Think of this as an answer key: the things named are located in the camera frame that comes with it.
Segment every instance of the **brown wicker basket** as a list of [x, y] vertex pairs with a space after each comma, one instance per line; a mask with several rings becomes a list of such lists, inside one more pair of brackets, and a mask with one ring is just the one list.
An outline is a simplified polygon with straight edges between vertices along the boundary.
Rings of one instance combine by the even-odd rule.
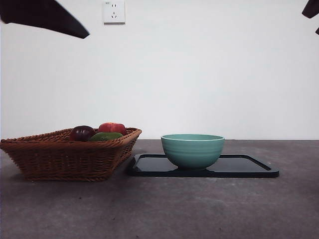
[[72, 129], [2, 139], [0, 148], [19, 167], [26, 180], [103, 181], [131, 156], [142, 133], [126, 128], [121, 138], [101, 142], [69, 141]]

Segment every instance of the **concrete countertop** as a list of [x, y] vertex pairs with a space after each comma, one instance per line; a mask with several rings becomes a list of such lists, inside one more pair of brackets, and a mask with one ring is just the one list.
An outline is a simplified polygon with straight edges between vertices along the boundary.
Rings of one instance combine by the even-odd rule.
[[[138, 140], [138, 153], [163, 153], [160, 140]], [[227, 140], [223, 153], [280, 176], [131, 177], [129, 159], [104, 182], [27, 182], [1, 152], [0, 238], [319, 238], [319, 141]]]

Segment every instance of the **electrical outlet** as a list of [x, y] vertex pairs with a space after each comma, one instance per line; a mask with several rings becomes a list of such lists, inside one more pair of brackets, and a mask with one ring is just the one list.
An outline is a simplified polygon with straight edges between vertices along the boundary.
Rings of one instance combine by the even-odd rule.
[[125, 23], [125, 1], [115, 0], [103, 3], [104, 24]]

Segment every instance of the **bowl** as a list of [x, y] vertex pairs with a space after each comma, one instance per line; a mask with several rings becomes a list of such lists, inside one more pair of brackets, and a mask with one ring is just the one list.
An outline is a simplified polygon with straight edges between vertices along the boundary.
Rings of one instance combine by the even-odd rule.
[[179, 169], [203, 170], [217, 161], [225, 138], [208, 134], [169, 134], [161, 138], [169, 161]]

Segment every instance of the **black object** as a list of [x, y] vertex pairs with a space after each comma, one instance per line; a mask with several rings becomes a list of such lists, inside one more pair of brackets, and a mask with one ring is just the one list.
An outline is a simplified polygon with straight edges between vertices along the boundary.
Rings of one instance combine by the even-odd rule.
[[4, 23], [36, 26], [85, 38], [89, 32], [55, 0], [0, 0]]
[[222, 154], [213, 165], [201, 171], [181, 170], [165, 154], [137, 154], [127, 167], [131, 176], [274, 178], [279, 170], [248, 155]]
[[312, 18], [319, 13], [319, 0], [309, 0], [302, 12], [308, 18]]

